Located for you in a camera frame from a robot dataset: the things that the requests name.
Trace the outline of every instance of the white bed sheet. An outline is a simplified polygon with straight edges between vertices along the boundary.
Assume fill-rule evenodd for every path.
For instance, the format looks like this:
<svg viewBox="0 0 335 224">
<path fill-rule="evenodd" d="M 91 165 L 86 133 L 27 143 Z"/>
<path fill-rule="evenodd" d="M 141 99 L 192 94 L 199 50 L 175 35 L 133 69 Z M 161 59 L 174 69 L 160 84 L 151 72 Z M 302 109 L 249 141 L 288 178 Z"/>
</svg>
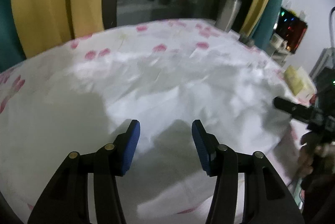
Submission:
<svg viewBox="0 0 335 224">
<path fill-rule="evenodd" d="M 127 222 L 204 223 L 215 178 L 201 169 L 194 119 L 237 152 L 268 154 L 286 182 L 294 172 L 289 116 L 272 107 L 275 96 L 294 99 L 280 73 L 202 20 L 121 27 L 46 51 L 0 75 L 0 189 L 26 223 L 69 152 L 94 152 L 138 119 L 131 169 L 117 179 Z M 242 201 L 241 191 L 238 219 Z"/>
</svg>

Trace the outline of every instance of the pink floral pattern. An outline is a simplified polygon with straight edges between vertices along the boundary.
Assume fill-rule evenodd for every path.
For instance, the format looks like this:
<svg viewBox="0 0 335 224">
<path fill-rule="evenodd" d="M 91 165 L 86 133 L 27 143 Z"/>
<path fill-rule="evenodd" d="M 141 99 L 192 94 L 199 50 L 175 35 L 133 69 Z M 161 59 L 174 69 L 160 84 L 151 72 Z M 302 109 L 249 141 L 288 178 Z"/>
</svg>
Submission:
<svg viewBox="0 0 335 224">
<path fill-rule="evenodd" d="M 101 50 L 101 51 L 99 52 L 98 57 L 106 56 L 106 55 L 110 54 L 110 52 L 111 52 L 111 50 L 110 50 L 109 48 L 105 48 L 104 50 Z"/>
<path fill-rule="evenodd" d="M 202 28 L 200 24 L 196 24 L 195 26 L 197 29 L 199 29 L 199 35 L 208 39 L 210 36 L 213 37 L 220 37 L 220 34 L 218 32 L 213 31 L 212 27 L 205 27 Z"/>
<path fill-rule="evenodd" d="M 283 75 L 283 71 L 281 69 L 278 69 L 275 71 L 275 74 L 277 75 L 277 77 L 281 80 L 284 80 L 284 75 Z"/>
<path fill-rule="evenodd" d="M 190 208 L 190 209 L 187 209 L 187 210 L 185 210 L 185 211 L 179 212 L 179 213 L 177 213 L 177 215 L 180 215 L 180 214 L 187 214 L 187 213 L 193 212 L 193 211 L 195 211 L 199 206 L 200 206 L 200 205 L 197 205 L 197 206 L 194 207 L 194 208 Z"/>
<path fill-rule="evenodd" d="M 144 26 L 137 26 L 137 27 L 136 27 L 137 32 L 146 31 L 147 29 L 148 29 L 148 26 L 147 26 L 147 25 L 144 25 Z"/>
<path fill-rule="evenodd" d="M 70 47 L 71 49 L 76 49 L 78 47 L 78 44 L 80 41 L 84 41 L 86 39 L 89 39 L 92 37 L 93 34 L 88 34 L 88 35 L 85 35 L 85 36 L 82 36 L 80 38 L 77 38 L 77 39 L 74 39 L 71 41 L 71 44 L 70 44 Z"/>
<path fill-rule="evenodd" d="M 165 44 L 159 44 L 152 49 L 153 52 L 164 52 L 166 50 L 167 46 Z"/>
<path fill-rule="evenodd" d="M 21 75 L 19 75 L 13 82 L 11 89 L 8 91 L 5 98 L 1 101 L 0 104 L 0 114 L 4 111 L 8 101 L 22 88 L 25 84 L 26 80 L 21 79 Z"/>
<path fill-rule="evenodd" d="M 179 21 L 179 20 L 170 20 L 170 21 L 168 21 L 167 24 L 168 24 L 169 27 L 173 27 L 174 25 L 181 26 L 181 27 L 186 27 L 186 24 L 182 21 Z"/>
<path fill-rule="evenodd" d="M 78 39 L 71 41 L 71 45 L 70 45 L 71 49 L 76 49 L 78 44 L 79 44 Z"/>
<path fill-rule="evenodd" d="M 28 208 L 29 208 L 29 210 L 33 210 L 34 209 L 34 206 L 33 205 L 30 205 L 29 203 L 27 203 L 27 205 L 28 205 Z"/>
<path fill-rule="evenodd" d="M 85 55 L 85 59 L 91 61 L 96 57 L 96 55 L 97 53 L 94 50 L 88 51 Z"/>
<path fill-rule="evenodd" d="M 2 72 L 0 74 L 0 84 L 2 83 L 6 83 L 8 81 L 8 79 L 10 78 L 10 74 L 16 69 L 16 67 L 12 67 L 8 70 L 6 70 L 5 72 Z"/>
<path fill-rule="evenodd" d="M 208 49 L 209 48 L 209 44 L 207 42 L 198 42 L 197 43 L 197 48 Z"/>
</svg>

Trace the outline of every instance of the teal curtain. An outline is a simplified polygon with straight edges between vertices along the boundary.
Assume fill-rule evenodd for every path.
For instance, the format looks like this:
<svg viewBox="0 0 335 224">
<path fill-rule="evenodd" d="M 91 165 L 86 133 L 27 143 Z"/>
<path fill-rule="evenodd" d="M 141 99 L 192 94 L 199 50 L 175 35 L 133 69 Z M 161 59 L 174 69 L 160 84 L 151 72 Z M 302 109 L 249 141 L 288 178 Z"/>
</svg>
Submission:
<svg viewBox="0 0 335 224">
<path fill-rule="evenodd" d="M 260 49 L 265 50 L 270 43 L 273 27 L 277 21 L 282 1 L 283 0 L 269 0 L 261 19 L 252 32 L 255 45 Z"/>
<path fill-rule="evenodd" d="M 0 72 L 25 59 L 16 32 L 10 0 L 0 0 Z"/>
</svg>

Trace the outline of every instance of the white mug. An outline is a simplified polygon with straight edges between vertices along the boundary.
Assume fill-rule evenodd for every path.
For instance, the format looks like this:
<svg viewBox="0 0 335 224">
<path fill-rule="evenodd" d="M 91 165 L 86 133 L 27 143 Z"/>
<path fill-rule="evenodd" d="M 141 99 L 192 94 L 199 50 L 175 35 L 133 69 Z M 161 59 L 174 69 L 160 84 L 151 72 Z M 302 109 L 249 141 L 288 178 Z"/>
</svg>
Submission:
<svg viewBox="0 0 335 224">
<path fill-rule="evenodd" d="M 284 50 L 287 47 L 287 41 L 284 41 L 284 39 L 276 33 L 272 35 L 270 44 L 279 51 Z"/>
</svg>

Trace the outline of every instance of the tissue box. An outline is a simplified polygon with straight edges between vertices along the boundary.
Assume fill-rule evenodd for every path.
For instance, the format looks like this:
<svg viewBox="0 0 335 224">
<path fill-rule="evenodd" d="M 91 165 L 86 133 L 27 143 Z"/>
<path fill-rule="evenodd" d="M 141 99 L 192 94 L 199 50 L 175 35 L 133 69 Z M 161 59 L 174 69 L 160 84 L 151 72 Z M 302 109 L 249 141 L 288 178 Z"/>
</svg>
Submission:
<svg viewBox="0 0 335 224">
<path fill-rule="evenodd" d="M 309 100 L 317 92 L 313 81 L 302 67 L 295 70 L 293 66 L 289 66 L 284 72 L 284 80 L 292 94 L 303 104 L 308 105 Z"/>
</svg>

